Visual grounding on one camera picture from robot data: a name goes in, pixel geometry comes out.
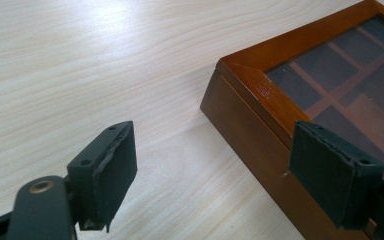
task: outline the table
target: table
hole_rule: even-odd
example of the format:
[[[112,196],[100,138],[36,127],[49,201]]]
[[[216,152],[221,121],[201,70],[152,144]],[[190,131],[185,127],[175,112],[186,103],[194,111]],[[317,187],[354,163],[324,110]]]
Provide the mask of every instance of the table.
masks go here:
[[[302,239],[199,105],[220,57],[356,2],[0,1],[0,215],[133,120],[137,177],[80,239]]]

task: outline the brown wooden box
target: brown wooden box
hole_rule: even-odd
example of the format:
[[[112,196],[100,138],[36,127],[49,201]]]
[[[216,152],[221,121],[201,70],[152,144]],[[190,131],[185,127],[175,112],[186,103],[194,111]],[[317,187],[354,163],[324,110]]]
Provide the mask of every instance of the brown wooden box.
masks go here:
[[[369,238],[370,228],[365,232],[337,230],[288,171],[288,158],[294,123],[298,119],[321,119],[322,124],[333,124],[328,126],[333,128],[342,121],[344,123],[339,126],[345,129],[334,130],[339,134],[341,131],[345,134],[350,132],[351,138],[358,136],[356,139],[363,149],[369,147],[368,151],[373,155],[384,157],[384,103],[379,106],[372,104],[372,100],[383,101],[384,95],[379,97],[369,91],[374,88],[384,94],[384,83],[377,83],[379,77],[373,77],[375,73],[384,73],[384,32],[377,36],[370,32],[373,29],[377,31],[379,21],[384,21],[384,6],[367,0],[223,57],[202,101],[202,111],[306,239]],[[343,45],[344,41],[338,40],[338,36],[344,34],[370,39],[365,47],[376,49],[371,47],[374,42],[380,46],[379,52],[364,55],[363,51],[364,56],[360,59],[352,57],[356,48],[347,45],[352,41],[345,41],[347,44]],[[361,45],[358,41],[354,41],[354,45]],[[326,69],[317,65],[317,61],[312,65],[311,61],[317,57],[307,53],[320,49],[333,54],[323,57],[328,62],[340,56],[344,63],[338,66],[345,73],[341,75],[331,71],[329,67],[336,63],[329,63]],[[344,64],[351,66],[348,72]],[[282,71],[290,73],[286,75],[294,80],[299,78],[306,86],[290,84],[290,79],[283,79],[285,74]],[[313,74],[320,72],[328,73],[333,83],[329,85],[329,80],[327,85],[318,82]],[[321,117],[328,109],[331,110],[329,114],[333,112],[341,121],[331,115]]]

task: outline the tabletop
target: tabletop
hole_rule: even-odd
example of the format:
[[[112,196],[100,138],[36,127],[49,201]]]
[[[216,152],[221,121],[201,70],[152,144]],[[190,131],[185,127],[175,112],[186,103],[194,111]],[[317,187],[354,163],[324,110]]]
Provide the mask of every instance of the tabletop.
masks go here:
[[[133,120],[136,179],[79,239],[302,239],[199,105],[221,57],[357,2],[0,0],[0,215]]]

